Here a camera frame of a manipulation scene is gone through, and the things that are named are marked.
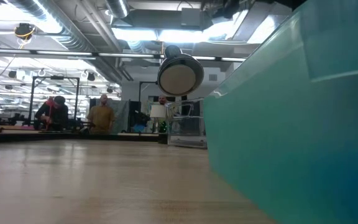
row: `round lamp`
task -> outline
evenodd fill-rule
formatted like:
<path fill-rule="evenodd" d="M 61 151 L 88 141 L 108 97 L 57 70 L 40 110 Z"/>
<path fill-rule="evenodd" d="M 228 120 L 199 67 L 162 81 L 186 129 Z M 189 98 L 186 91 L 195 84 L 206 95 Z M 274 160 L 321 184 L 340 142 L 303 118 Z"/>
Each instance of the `round lamp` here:
<path fill-rule="evenodd" d="M 184 96 L 201 85 L 204 69 L 196 59 L 175 45 L 168 46 L 164 54 L 157 78 L 161 91 L 170 96 Z"/>

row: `ceiling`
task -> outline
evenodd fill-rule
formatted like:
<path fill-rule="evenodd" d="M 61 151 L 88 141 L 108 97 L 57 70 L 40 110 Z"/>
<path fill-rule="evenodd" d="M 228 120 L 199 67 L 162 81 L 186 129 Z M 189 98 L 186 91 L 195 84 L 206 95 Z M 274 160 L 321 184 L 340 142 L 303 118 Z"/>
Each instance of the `ceiling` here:
<path fill-rule="evenodd" d="M 291 13 L 289 7 L 276 2 L 240 1 L 239 9 L 233 18 L 225 19 L 221 16 L 216 16 L 219 8 L 222 8 L 221 1 L 128 0 L 127 3 L 131 7 L 131 12 L 127 18 L 130 19 L 134 19 L 133 16 L 131 17 L 131 14 L 135 14 L 135 11 L 148 10 L 150 15 L 157 16 L 158 18 L 161 10 L 167 11 L 169 16 L 171 13 L 177 14 L 177 11 L 182 9 L 193 8 L 198 9 L 198 11 L 201 10 L 212 22 L 210 24 L 212 26 L 209 26 L 203 32 L 186 31 L 186 33 L 178 34 L 177 36 L 174 34 L 173 37 L 171 36 L 171 39 L 164 39 L 162 37 L 164 30 L 154 29 L 154 26 L 157 27 L 162 22 L 157 20 L 153 24 L 150 24 L 151 28 L 140 29 L 143 31 L 142 33 L 126 35 L 121 38 L 122 35 L 118 32 L 124 32 L 127 29 L 119 27 L 119 24 L 128 22 L 128 19 L 115 19 L 111 24 L 111 16 L 108 15 L 105 0 L 55 0 L 54 3 L 53 1 L 39 0 L 39 2 L 42 4 L 43 2 L 52 2 L 51 4 L 56 6 L 54 10 L 58 11 L 52 12 L 52 15 L 60 13 L 61 16 L 67 19 L 65 25 L 69 24 L 69 26 L 66 27 L 70 31 L 78 30 L 79 35 L 82 36 L 81 38 L 84 39 L 86 44 L 91 46 L 92 51 L 98 52 L 134 52 L 130 42 L 127 41 L 131 39 L 140 41 L 142 46 L 144 46 L 143 51 L 148 53 L 160 54 L 162 48 L 175 44 L 184 53 L 190 55 L 246 58 Z M 96 10 L 97 15 L 93 14 L 92 8 Z M 13 33 L 14 28 L 19 23 L 34 24 L 38 27 L 31 41 L 23 45 L 24 49 L 67 50 L 67 47 L 59 41 L 57 36 L 51 37 L 51 35 L 46 33 L 49 27 L 45 28 L 44 24 L 39 23 L 34 17 L 8 4 L 0 4 L 0 48 L 17 49 L 21 46 L 23 40 L 18 39 Z M 153 39 L 148 39 L 145 30 L 154 33 L 156 39 L 164 40 L 163 44 Z M 202 35 L 203 39 L 198 39 L 194 36 L 187 40 L 187 37 L 193 34 Z M 123 58 L 120 61 L 107 60 L 103 63 L 106 63 L 113 72 L 106 72 L 106 69 L 100 69 L 98 64 L 80 58 L 76 60 L 61 58 L 15 58 L 11 62 L 12 59 L 13 55 L 10 57 L 0 57 L 0 91 L 6 93 L 5 98 L 11 97 L 11 99 L 14 99 L 15 96 L 9 96 L 8 93 L 23 93 L 24 103 L 28 101 L 28 96 L 25 93 L 30 91 L 31 76 L 40 73 L 43 75 L 45 72 L 45 76 L 60 75 L 80 78 L 82 86 L 80 88 L 81 99 L 84 99 L 87 95 L 98 96 L 101 93 L 105 93 L 107 86 L 114 87 L 114 92 L 109 94 L 109 96 L 114 99 L 120 99 L 121 87 L 119 85 L 122 82 L 155 81 L 160 63 L 159 60 L 133 60 L 129 58 Z M 2 72 L 9 62 L 11 62 L 9 68 L 5 72 Z M 205 79 L 202 85 L 216 85 L 224 80 L 226 70 L 230 67 L 231 62 L 206 61 L 201 62 L 201 64 L 204 66 L 205 72 Z M 8 74 L 10 70 L 23 71 L 20 73 L 25 74 L 23 75 L 24 78 L 9 78 Z M 86 79 L 89 72 L 95 73 L 95 81 L 89 82 Z M 210 74 L 218 76 L 216 81 L 208 79 Z M 76 90 L 69 80 L 59 82 L 49 80 L 47 82 L 49 85 L 60 85 L 60 91 L 56 92 L 56 94 L 72 95 Z M 6 85 L 12 85 L 13 89 L 7 90 Z M 48 85 L 39 85 L 35 89 L 35 92 L 40 93 L 40 96 L 41 94 L 50 94 L 50 90 L 47 87 Z"/>

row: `white lampshade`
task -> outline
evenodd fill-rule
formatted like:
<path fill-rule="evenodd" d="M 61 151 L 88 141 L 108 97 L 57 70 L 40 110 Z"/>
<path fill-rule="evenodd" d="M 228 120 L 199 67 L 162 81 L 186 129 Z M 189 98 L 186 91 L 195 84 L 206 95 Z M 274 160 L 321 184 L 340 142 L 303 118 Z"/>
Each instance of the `white lampshade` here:
<path fill-rule="evenodd" d="M 151 118 L 165 118 L 164 105 L 152 105 L 152 111 L 150 113 Z"/>

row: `teal container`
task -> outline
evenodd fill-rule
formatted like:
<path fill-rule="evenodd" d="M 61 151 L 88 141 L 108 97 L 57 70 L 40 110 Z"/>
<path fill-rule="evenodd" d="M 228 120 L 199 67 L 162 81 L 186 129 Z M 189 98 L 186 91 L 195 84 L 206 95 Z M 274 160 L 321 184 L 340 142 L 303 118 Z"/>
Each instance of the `teal container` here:
<path fill-rule="evenodd" d="M 278 223 L 358 223 L 358 1 L 305 2 L 204 120 L 211 168 Z"/>

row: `table surface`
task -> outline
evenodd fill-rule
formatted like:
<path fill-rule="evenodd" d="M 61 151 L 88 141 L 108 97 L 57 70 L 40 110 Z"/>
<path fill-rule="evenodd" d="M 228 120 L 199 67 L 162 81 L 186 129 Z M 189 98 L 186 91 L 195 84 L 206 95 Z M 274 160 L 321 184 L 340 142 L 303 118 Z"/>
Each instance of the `table surface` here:
<path fill-rule="evenodd" d="M 274 223 L 208 152 L 150 142 L 0 144 L 0 223 Z"/>

